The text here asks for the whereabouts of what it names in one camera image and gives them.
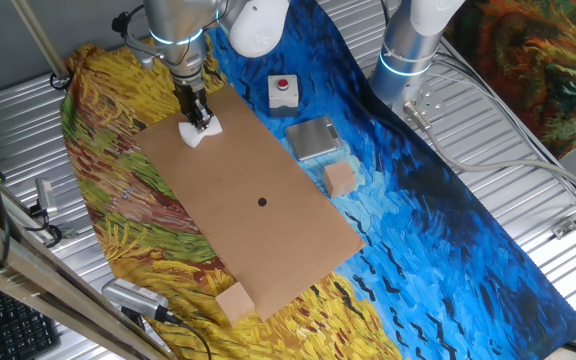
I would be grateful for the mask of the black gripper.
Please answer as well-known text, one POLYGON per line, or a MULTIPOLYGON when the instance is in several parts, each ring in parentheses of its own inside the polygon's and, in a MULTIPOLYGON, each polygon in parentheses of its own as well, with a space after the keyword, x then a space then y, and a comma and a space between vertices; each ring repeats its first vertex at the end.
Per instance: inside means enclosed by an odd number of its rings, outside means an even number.
POLYGON ((206 130, 213 113, 207 107, 204 82, 200 79, 191 81, 174 81, 174 94, 182 111, 188 111, 191 124, 200 131, 206 130))

